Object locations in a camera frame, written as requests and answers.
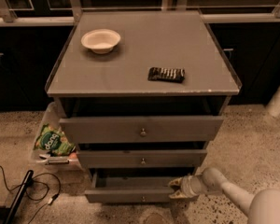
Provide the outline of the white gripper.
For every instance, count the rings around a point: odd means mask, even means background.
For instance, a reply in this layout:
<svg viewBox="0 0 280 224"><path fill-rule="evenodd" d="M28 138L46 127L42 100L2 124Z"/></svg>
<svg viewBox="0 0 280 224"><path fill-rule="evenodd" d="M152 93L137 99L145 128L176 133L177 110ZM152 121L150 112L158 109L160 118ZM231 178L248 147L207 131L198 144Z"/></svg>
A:
<svg viewBox="0 0 280 224"><path fill-rule="evenodd" d="M177 191L169 195L170 199L186 199L204 194L205 184L201 175L187 175L168 183L169 187L180 187Z"/></svg>

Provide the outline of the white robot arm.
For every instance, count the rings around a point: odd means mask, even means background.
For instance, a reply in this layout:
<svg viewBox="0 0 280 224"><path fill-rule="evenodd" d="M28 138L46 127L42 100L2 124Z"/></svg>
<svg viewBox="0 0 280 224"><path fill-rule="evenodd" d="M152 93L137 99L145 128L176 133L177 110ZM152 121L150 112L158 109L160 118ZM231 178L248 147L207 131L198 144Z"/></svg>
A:
<svg viewBox="0 0 280 224"><path fill-rule="evenodd" d="M247 217L247 224L280 224L279 189L264 189L251 194L230 182L216 168L206 168L200 175L175 178L168 186L176 188L169 195L171 199L223 194Z"/></svg>

